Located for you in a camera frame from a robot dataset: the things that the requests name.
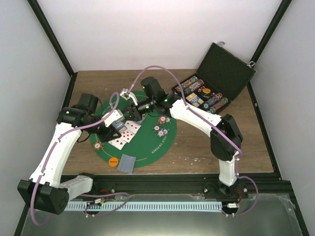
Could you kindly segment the brown red chip stack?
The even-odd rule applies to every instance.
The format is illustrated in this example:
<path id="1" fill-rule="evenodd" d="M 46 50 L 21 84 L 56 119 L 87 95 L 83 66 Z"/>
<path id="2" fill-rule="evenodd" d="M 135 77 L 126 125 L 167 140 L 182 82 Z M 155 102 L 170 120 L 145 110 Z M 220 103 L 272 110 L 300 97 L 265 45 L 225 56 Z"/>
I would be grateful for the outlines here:
<path id="1" fill-rule="evenodd" d="M 102 142 L 95 142 L 93 147 L 95 150 L 100 150 L 103 148 L 103 143 Z"/>

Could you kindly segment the red five chip stack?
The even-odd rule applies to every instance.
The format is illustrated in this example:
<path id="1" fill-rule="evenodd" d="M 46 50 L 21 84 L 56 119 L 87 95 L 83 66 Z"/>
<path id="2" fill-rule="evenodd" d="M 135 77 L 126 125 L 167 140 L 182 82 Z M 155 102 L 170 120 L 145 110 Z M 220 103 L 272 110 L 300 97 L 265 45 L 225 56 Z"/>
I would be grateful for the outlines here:
<path id="1" fill-rule="evenodd" d="M 158 119 L 159 125 L 165 124 L 166 123 L 166 119 L 167 119 L 166 116 L 160 116 L 159 119 Z"/>

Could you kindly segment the black orange hundred chip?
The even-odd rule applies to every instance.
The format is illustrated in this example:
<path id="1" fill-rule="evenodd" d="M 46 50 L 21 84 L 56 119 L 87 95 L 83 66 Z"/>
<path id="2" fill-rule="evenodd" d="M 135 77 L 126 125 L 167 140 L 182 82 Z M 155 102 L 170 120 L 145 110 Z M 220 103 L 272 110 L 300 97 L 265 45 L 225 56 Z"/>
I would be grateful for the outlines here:
<path id="1" fill-rule="evenodd" d="M 157 135 L 158 135 L 159 137 L 162 137 L 162 136 L 164 135 L 164 131 L 163 131 L 163 130 L 160 130 L 160 131 L 157 133 Z"/>

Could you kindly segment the black poker chip case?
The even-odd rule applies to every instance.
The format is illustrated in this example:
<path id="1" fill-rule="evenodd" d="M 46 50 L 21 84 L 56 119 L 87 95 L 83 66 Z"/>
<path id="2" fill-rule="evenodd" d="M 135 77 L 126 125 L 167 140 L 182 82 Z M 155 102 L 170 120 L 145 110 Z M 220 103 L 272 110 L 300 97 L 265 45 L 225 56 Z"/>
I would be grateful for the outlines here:
<path id="1" fill-rule="evenodd" d="M 185 100 L 194 92 L 204 101 L 197 108 L 218 114 L 240 94 L 254 74 L 251 65 L 213 42 L 197 71 L 181 81 L 180 86 L 174 86 L 172 92 L 181 96 L 180 89 L 183 89 Z M 203 88 L 210 89 L 211 93 L 204 94 Z"/>

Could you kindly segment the grey card deck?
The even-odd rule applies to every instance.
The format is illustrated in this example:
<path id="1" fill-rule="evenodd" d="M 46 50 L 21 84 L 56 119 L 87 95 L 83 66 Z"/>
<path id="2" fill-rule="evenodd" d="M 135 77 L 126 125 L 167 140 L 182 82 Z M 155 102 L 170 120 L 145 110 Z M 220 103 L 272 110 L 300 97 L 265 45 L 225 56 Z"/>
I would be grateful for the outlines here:
<path id="1" fill-rule="evenodd" d="M 123 133 L 127 130 L 126 126 L 124 123 L 119 122 L 119 123 L 114 123 L 113 126 L 116 128 L 116 130 L 120 133 Z"/>

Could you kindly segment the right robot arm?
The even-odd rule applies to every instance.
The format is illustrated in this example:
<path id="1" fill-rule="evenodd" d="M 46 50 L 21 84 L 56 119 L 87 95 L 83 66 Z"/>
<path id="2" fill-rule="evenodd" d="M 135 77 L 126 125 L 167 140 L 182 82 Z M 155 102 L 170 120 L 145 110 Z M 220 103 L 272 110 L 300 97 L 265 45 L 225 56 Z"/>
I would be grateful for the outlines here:
<path id="1" fill-rule="evenodd" d="M 230 198 L 236 193 L 238 171 L 237 160 L 241 152 L 243 137 L 231 115 L 219 116 L 188 104 L 173 93 L 166 93 L 158 80 L 147 77 L 141 81 L 146 98 L 138 101 L 132 93 L 133 87 L 121 92 L 121 97 L 132 99 L 126 107 L 127 118 L 139 120 L 143 114 L 156 111 L 162 115 L 181 120 L 205 133 L 210 138 L 212 154 L 219 161 L 219 193 Z"/>

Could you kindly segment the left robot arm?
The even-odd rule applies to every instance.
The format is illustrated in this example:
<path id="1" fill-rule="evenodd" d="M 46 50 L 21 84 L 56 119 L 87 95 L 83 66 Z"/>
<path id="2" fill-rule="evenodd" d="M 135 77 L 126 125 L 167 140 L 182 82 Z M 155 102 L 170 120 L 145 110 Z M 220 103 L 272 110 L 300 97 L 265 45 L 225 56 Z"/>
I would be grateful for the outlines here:
<path id="1" fill-rule="evenodd" d="M 110 141 L 119 132 L 112 125 L 124 116 L 117 105 L 104 115 L 96 116 L 98 98 L 83 93 L 79 104 L 64 107 L 59 112 L 53 138 L 36 170 L 28 180 L 21 180 L 17 190 L 31 210 L 59 215 L 68 201 L 81 194 L 94 199 L 100 194 L 100 185 L 89 176 L 79 175 L 61 183 L 67 159 L 83 131 L 97 134 L 102 141 Z"/>

